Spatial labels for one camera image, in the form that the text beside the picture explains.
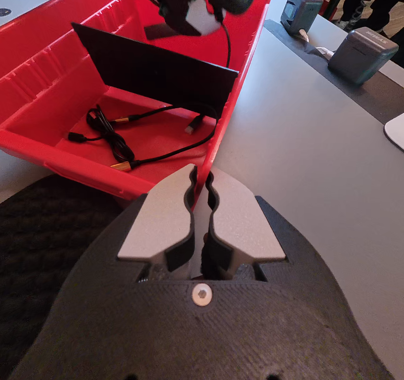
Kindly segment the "red plastic bin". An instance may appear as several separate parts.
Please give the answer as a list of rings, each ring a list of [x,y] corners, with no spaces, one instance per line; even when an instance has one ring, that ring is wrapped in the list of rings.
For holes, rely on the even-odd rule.
[[[163,18],[148,0],[50,0],[1,27],[1,150],[111,195],[132,200],[188,164],[197,166],[199,195],[229,124],[255,52],[270,0],[254,0],[240,16],[226,15],[231,70],[238,77],[207,143],[165,160],[112,168],[118,160],[87,124],[100,106],[134,158],[147,160],[192,145],[212,132],[215,118],[104,84],[72,22],[224,67],[225,31],[205,37],[147,40],[144,27]]]

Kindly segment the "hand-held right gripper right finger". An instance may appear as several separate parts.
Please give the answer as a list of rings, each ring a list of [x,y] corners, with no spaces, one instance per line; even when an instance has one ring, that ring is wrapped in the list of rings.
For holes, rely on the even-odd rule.
[[[209,280],[233,278],[242,265],[285,262],[286,255],[253,192],[222,171],[206,180],[211,209],[201,273]]]

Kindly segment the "black divider panel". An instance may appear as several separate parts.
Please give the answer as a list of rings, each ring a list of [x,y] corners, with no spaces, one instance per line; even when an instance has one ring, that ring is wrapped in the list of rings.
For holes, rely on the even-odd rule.
[[[238,71],[72,22],[105,85],[219,118]]]

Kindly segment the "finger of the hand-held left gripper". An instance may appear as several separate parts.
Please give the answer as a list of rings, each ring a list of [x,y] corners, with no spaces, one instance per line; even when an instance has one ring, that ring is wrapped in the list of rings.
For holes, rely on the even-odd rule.
[[[213,8],[213,12],[209,12],[206,0],[191,0],[185,21],[201,36],[206,36],[220,29],[226,14],[223,8]]]

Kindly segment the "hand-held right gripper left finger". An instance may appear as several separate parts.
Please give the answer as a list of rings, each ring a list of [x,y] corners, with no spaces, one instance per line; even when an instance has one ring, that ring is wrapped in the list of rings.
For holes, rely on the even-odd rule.
[[[188,164],[156,184],[146,198],[118,252],[123,261],[183,269],[195,251],[192,207],[197,166]]]

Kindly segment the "grey charger block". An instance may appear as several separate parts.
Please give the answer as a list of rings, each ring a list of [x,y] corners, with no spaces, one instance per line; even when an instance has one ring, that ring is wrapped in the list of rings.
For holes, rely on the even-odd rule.
[[[289,35],[310,30],[323,4],[323,0],[287,0],[280,23]]]
[[[387,37],[361,27],[348,33],[328,61],[328,69],[345,81],[360,86],[376,74],[399,50]]]

